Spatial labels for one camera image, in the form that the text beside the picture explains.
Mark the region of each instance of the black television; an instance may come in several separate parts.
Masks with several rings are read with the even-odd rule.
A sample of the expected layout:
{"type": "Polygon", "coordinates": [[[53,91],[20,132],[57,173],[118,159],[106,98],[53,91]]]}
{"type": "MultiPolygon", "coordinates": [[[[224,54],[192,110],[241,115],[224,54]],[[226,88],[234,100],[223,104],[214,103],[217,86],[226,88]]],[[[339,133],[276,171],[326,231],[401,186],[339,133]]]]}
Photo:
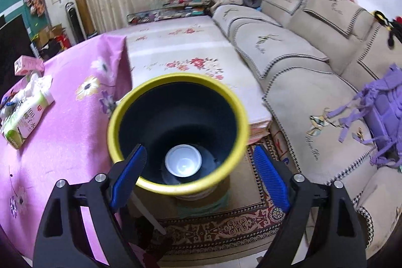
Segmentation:
{"type": "Polygon", "coordinates": [[[6,18],[4,17],[4,15],[0,16],[0,28],[5,25],[6,23],[6,18]]]}
{"type": "Polygon", "coordinates": [[[19,15],[0,28],[1,98],[22,78],[14,75],[14,62],[21,55],[35,57],[31,50],[31,40],[25,28],[23,17],[19,15]]]}

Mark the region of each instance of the sofa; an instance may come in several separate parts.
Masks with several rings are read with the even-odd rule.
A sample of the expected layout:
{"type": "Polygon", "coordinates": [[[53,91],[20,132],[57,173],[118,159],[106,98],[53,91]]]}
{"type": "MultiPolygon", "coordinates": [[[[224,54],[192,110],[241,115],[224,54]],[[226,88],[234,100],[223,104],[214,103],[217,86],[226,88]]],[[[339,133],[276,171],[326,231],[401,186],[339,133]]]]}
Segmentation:
{"type": "MultiPolygon", "coordinates": [[[[402,174],[370,164],[376,145],[352,137],[372,138],[364,120],[338,141],[338,119],[351,108],[331,119],[326,113],[381,78],[390,64],[402,67],[402,44],[395,38],[390,49],[389,31],[349,0],[262,0],[260,12],[242,0],[212,3],[221,4],[214,7],[215,23],[264,90],[288,148],[286,164],[311,182],[341,180],[359,215],[367,258],[381,252],[399,226],[402,174]]],[[[310,227],[316,215],[312,210],[310,227]]]]}

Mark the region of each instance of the purple fabric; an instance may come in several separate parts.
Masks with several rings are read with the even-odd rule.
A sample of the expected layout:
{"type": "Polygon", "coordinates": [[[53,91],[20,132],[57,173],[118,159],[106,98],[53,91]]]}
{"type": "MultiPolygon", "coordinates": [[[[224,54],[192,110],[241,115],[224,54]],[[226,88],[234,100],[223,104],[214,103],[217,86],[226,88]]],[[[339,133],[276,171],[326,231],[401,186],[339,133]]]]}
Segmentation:
{"type": "MultiPolygon", "coordinates": [[[[39,222],[55,183],[61,178],[70,184],[88,182],[110,170],[108,100],[131,90],[125,38],[101,35],[82,42],[45,62],[45,75],[53,77],[55,102],[22,148],[13,149],[0,136],[0,223],[28,258],[33,257],[39,222]]],[[[89,211],[84,211],[85,225],[92,225],[89,211]]],[[[95,257],[105,262],[93,228],[87,232],[95,257]]]]}
{"type": "MultiPolygon", "coordinates": [[[[355,120],[364,118],[374,138],[363,141],[356,135],[353,138],[363,144],[376,142],[379,151],[371,158],[373,165],[398,168],[402,164],[402,70],[395,63],[392,64],[382,79],[366,85],[352,101],[357,99],[360,99],[358,109],[354,109],[348,117],[339,119],[343,126],[339,141],[344,141],[355,120]],[[393,146],[397,149],[396,161],[384,156],[393,146]]],[[[330,112],[328,118],[339,115],[351,102],[330,112]]]]}

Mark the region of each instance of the tissue box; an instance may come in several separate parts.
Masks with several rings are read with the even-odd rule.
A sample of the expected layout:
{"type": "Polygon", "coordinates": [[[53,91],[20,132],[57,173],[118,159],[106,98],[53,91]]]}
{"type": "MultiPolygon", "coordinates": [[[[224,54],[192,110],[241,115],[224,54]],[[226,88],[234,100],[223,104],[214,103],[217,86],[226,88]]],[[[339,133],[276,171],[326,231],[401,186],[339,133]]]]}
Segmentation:
{"type": "Polygon", "coordinates": [[[15,75],[27,75],[31,71],[43,72],[45,67],[43,66],[43,60],[30,56],[21,56],[14,63],[15,75]]]}

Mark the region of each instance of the metal screw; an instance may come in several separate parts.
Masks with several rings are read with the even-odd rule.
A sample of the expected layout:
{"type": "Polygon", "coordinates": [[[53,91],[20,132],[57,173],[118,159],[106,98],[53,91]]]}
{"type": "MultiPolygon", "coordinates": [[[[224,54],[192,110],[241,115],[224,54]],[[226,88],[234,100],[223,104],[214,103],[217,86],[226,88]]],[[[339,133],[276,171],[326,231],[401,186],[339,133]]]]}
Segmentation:
{"type": "Polygon", "coordinates": [[[304,182],[304,180],[305,180],[305,177],[301,174],[296,174],[296,175],[294,175],[293,178],[295,179],[296,182],[299,182],[299,183],[304,182]]]}
{"type": "Polygon", "coordinates": [[[56,186],[57,186],[58,188],[62,188],[62,187],[65,186],[65,185],[66,185],[66,181],[65,181],[65,180],[58,180],[57,183],[56,183],[56,186]]]}
{"type": "Polygon", "coordinates": [[[337,189],[343,188],[343,183],[341,181],[335,181],[334,185],[335,185],[335,188],[337,188],[337,189]]]}
{"type": "Polygon", "coordinates": [[[95,176],[95,181],[103,182],[106,179],[106,175],[104,173],[98,174],[95,176]]]}

